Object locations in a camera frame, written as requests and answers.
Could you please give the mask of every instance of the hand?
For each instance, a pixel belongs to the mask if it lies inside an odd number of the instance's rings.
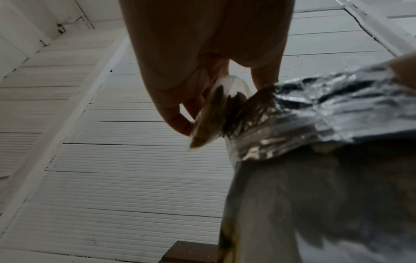
[[[294,0],[120,0],[144,84],[173,129],[189,135],[229,60],[257,89],[278,81]]]

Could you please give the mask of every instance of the human hand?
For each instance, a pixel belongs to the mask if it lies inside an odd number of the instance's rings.
[[[120,0],[147,91],[168,125],[189,136],[229,60],[257,89],[278,81],[294,0]]]

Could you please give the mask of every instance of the bag of food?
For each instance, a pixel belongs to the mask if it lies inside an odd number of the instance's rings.
[[[416,262],[416,92],[389,68],[218,97],[190,139],[218,120],[198,146],[224,136],[235,169],[217,262]]]

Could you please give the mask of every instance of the shiny plastic wrap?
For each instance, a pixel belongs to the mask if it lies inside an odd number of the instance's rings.
[[[416,92],[390,69],[276,84],[225,123],[218,262],[416,262]]]

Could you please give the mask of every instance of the dark brown wood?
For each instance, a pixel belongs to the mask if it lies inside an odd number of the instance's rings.
[[[177,241],[159,263],[215,263],[217,253],[217,245]]]

